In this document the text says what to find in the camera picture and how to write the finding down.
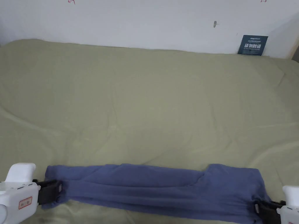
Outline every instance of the green bedsheet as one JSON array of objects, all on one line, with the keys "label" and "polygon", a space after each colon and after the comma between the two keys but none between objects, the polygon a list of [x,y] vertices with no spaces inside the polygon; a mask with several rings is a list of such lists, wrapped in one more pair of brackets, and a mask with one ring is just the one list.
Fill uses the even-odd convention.
[{"label": "green bedsheet", "polygon": [[[258,168],[299,185],[299,64],[20,40],[0,48],[0,180],[17,162]],[[25,223],[223,223],[70,201]]]}]

